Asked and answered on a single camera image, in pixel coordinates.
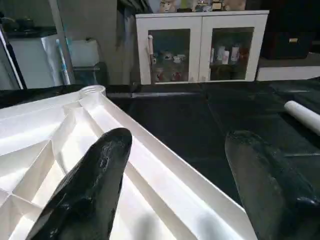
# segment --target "wall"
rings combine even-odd
[[[124,46],[116,46],[117,0],[58,0],[58,7],[69,40],[93,38],[106,63],[110,84],[123,81]]]

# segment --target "shelf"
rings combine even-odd
[[[320,76],[320,54],[305,59],[269,60],[260,58],[257,81],[307,80]]]
[[[173,13],[150,13],[137,14],[137,19],[146,18],[172,18],[172,17],[210,17],[210,16],[237,16],[237,15],[267,15],[268,10],[255,11],[210,11],[210,12],[173,12]]]

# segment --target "figurine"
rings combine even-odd
[[[175,6],[176,0],[161,0],[159,13],[175,13],[177,11]]]

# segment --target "tray compartment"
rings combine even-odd
[[[0,207],[0,240],[23,240],[41,214],[41,208],[16,196],[9,196]]]
[[[0,120],[0,155],[47,140],[65,117],[58,107]]]
[[[11,192],[49,141],[0,156],[0,188]]]
[[[83,107],[71,108],[52,137],[53,154],[63,171],[68,173],[103,133]]]
[[[61,176],[59,171],[53,167],[54,162],[52,144],[49,143],[25,173],[22,180],[13,190],[13,194],[31,203],[37,203],[43,208],[55,191],[56,185],[62,180],[62,178],[59,179]],[[54,177],[50,179],[49,185],[45,185],[48,181],[44,182],[44,180],[48,175],[54,175]]]
[[[82,107],[68,109],[68,115],[54,132],[13,194],[44,208],[64,176],[78,163],[102,134]]]

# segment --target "bottle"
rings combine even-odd
[[[226,50],[226,47],[225,46],[220,46],[218,48],[218,53],[216,55],[216,60],[217,61],[222,61],[222,58],[224,57],[224,54],[225,54],[225,50]]]
[[[210,65],[214,64],[215,59],[215,49],[211,48]]]
[[[222,64],[223,65],[229,64],[229,55],[230,55],[229,51],[224,51],[224,54],[223,54],[223,57],[222,57]]]
[[[231,64],[236,64],[239,60],[239,45],[235,45],[231,49],[231,58],[230,58],[230,63]]]

